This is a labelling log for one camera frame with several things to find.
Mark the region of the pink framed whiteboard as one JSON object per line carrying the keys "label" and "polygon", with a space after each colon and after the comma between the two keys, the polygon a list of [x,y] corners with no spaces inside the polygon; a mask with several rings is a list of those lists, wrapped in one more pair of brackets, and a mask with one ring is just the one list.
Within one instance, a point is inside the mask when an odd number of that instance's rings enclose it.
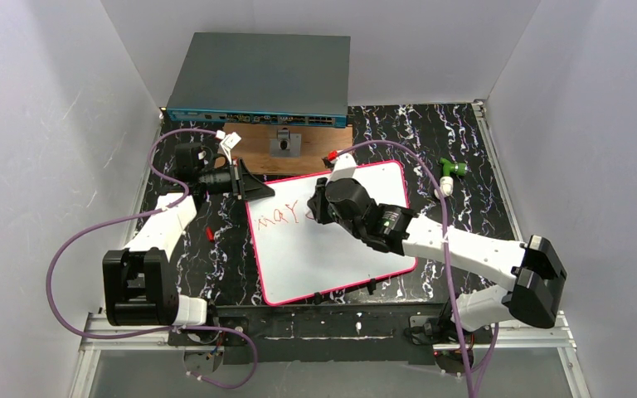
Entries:
{"label": "pink framed whiteboard", "polygon": [[367,247],[336,224],[320,225],[308,199],[320,174],[269,182],[272,197],[246,204],[264,301],[271,306],[412,271],[417,260]]}

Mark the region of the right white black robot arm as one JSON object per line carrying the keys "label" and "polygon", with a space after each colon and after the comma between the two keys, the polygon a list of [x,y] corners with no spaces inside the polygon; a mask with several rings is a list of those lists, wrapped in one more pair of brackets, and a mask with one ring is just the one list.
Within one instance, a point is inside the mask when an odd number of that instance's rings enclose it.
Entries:
{"label": "right white black robot arm", "polygon": [[321,177],[308,207],[319,224],[337,224],[371,249],[437,260],[492,282],[450,305],[450,323],[466,332],[510,320],[541,329],[556,324],[567,271],[543,236],[523,243],[455,228],[443,231],[439,222],[412,209],[376,202],[353,178]]}

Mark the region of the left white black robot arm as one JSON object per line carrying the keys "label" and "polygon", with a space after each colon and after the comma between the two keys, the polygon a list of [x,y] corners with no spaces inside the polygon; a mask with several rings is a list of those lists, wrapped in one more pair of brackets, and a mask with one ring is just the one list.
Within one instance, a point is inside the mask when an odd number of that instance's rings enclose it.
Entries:
{"label": "left white black robot arm", "polygon": [[169,267],[183,232],[207,198],[229,193],[242,201],[273,197],[275,191],[253,176],[240,158],[214,154],[200,143],[175,148],[173,177],[189,187],[169,186],[138,234],[102,260],[105,310],[113,326],[201,326],[208,302],[180,294]]}

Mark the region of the red marker cap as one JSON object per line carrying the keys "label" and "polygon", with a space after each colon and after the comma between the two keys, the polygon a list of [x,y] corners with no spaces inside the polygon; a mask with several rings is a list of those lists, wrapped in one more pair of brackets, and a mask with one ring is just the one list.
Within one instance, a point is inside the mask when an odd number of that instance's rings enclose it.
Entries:
{"label": "red marker cap", "polygon": [[215,233],[210,227],[207,227],[205,229],[205,233],[206,233],[206,236],[207,236],[207,240],[209,242],[214,242],[215,241]]}

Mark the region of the white pipe elbow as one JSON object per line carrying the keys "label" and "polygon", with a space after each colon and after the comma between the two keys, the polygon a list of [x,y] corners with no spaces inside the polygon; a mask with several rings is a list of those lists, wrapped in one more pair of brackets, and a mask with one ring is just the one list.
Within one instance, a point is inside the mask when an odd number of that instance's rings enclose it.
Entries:
{"label": "white pipe elbow", "polygon": [[437,199],[447,198],[452,195],[454,190],[454,179],[450,176],[443,176],[439,180],[439,187],[434,190]]}

